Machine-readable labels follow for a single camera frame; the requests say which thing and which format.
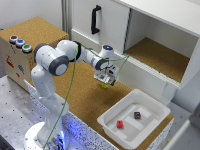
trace white robotic arm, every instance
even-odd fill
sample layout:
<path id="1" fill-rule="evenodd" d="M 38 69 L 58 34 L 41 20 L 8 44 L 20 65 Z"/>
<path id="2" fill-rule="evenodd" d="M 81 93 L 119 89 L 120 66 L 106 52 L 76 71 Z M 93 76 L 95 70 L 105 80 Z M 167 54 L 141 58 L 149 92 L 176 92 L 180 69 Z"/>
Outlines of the white robotic arm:
<path id="1" fill-rule="evenodd" d="M 85 61 L 90 64 L 94 70 L 94 78 L 105 83 L 114 85 L 118 81 L 119 68 L 109 59 L 113 59 L 114 50 L 111 46 L 105 45 L 99 54 L 90 51 L 78 42 L 62 40 L 54 49 L 47 44 L 40 44 L 34 51 L 36 67 L 31 71 L 31 77 L 34 86 L 39 94 L 40 102 L 48 109 L 45 118 L 45 124 L 37 134 L 37 145 L 43 147 L 48 139 L 53 126 L 58 119 L 62 110 L 62 105 L 57 101 L 55 94 L 56 87 L 52 78 L 64 74 L 68 68 L 69 62 Z M 67 104 L 63 115 L 69 110 Z M 52 137 L 55 141 L 56 136 L 62 131 L 62 121 L 59 120 L 56 130 L 53 131 Z"/>

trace dark cube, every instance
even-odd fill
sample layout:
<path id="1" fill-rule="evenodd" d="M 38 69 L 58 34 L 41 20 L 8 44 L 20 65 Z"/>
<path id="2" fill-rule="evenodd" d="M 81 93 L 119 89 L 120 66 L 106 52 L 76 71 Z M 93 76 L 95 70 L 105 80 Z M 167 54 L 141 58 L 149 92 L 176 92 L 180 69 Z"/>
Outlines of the dark cube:
<path id="1" fill-rule="evenodd" d="M 140 119 L 141 118 L 140 112 L 134 112 L 134 117 L 135 119 Z"/>

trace brown cork surface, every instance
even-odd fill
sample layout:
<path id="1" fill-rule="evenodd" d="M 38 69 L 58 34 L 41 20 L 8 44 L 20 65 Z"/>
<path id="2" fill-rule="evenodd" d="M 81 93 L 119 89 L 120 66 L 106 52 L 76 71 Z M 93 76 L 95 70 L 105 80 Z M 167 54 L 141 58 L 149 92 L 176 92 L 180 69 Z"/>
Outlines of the brown cork surface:
<path id="1" fill-rule="evenodd" d="M 181 82 L 190 59 L 149 38 L 125 51 L 132 57 Z"/>
<path id="2" fill-rule="evenodd" d="M 54 77 L 57 88 L 56 93 L 63 98 L 66 97 L 68 92 L 72 78 L 73 65 L 73 63 L 70 63 L 64 75 Z M 122 150 L 123 148 L 121 146 L 104 133 L 103 127 L 97 122 L 97 118 L 131 92 L 131 89 L 119 82 L 113 87 L 109 86 L 107 89 L 104 89 L 101 87 L 101 83 L 93 78 L 93 75 L 93 68 L 87 63 L 81 62 L 76 64 L 74 83 L 67 100 L 69 109 L 83 122 Z M 172 119 L 173 115 L 169 115 L 137 150 L 146 149 Z"/>
<path id="3" fill-rule="evenodd" d="M 40 43 L 50 44 L 68 34 L 40 17 L 35 17 L 25 22 L 0 31 L 0 37 L 9 42 L 12 35 L 24 39 L 26 44 L 33 48 Z"/>

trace cabinet door handle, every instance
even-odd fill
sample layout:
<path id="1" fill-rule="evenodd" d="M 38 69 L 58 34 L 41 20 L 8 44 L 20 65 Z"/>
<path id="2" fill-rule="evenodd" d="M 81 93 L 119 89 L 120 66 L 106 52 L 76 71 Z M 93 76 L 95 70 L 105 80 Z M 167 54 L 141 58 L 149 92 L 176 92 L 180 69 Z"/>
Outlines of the cabinet door handle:
<path id="1" fill-rule="evenodd" d="M 96 28 L 96 12 L 99 10 L 101 10 L 101 7 L 98 5 L 96 5 L 96 8 L 92 10 L 92 25 L 91 25 L 92 34 L 100 32 L 100 30 Z"/>

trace brown box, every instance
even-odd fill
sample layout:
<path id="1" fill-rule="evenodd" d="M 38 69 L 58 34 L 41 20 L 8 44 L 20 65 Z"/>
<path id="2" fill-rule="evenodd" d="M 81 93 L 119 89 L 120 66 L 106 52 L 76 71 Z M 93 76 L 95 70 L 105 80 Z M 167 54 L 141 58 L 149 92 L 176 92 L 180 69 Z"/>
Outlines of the brown box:
<path id="1" fill-rule="evenodd" d="M 7 75 L 27 90 L 24 79 L 31 80 L 34 52 L 26 54 L 22 49 L 9 43 L 9 38 L 17 35 L 32 46 L 33 50 L 40 43 L 56 47 L 60 40 L 69 39 L 69 35 L 47 21 L 36 17 L 0 31 L 0 51 Z"/>

